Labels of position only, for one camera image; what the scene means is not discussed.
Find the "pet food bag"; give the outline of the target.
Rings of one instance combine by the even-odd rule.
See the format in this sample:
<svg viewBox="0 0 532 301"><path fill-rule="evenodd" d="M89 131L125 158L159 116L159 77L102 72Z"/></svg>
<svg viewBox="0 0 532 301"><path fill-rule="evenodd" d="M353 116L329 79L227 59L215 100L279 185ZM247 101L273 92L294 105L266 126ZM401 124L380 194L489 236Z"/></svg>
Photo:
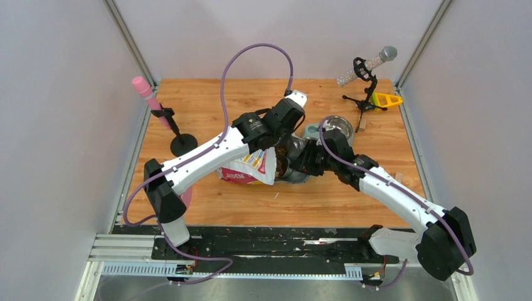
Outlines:
<svg viewBox="0 0 532 301"><path fill-rule="evenodd" d="M287 172L287 161L271 147L230 161L215 172L220 179L236 184L273 185Z"/></svg>

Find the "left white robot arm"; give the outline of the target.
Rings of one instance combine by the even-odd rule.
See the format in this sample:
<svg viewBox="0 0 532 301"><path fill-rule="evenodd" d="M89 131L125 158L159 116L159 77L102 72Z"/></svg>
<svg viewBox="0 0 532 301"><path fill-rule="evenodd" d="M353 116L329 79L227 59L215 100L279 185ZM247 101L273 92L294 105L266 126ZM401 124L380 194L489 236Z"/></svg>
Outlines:
<svg viewBox="0 0 532 301"><path fill-rule="evenodd" d="M282 139L292 134L303 118L307 95L294 90L264 116L244 113L215 138L175 159L158 163L152 159L144 167L144 188L162 231L169 238L168 251L177 259L192 251L184 220L187 206L181 199L195 182L222 165L253 154L272 152Z"/></svg>

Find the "metal scoop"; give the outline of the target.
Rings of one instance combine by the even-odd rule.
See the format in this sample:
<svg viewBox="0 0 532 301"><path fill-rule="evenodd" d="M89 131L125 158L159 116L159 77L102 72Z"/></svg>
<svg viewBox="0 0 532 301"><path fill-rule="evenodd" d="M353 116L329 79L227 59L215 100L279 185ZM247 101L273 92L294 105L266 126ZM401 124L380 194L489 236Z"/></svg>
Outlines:
<svg viewBox="0 0 532 301"><path fill-rule="evenodd" d="M288 156L288 151L283 148L275 148L276 157L276 171L275 177L277 179L292 179L297 177L308 177L297 169L292 167L292 159Z"/></svg>

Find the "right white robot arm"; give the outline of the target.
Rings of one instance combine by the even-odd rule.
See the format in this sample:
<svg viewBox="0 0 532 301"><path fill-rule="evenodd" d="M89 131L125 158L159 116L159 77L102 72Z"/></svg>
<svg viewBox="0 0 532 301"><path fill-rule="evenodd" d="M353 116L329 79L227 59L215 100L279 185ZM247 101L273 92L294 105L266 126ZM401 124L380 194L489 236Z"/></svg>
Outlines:
<svg viewBox="0 0 532 301"><path fill-rule="evenodd" d="M446 209L407 188L389 175L374 159L355 154L346 136L338 129L307 139L289 166L310 176L326 171L356 191L371 196L406 221L411 233L377 228L358 245L365 261L381 255L415 260L437 280L453 273L471 276L471 257L477 248L468 215L457 206Z"/></svg>

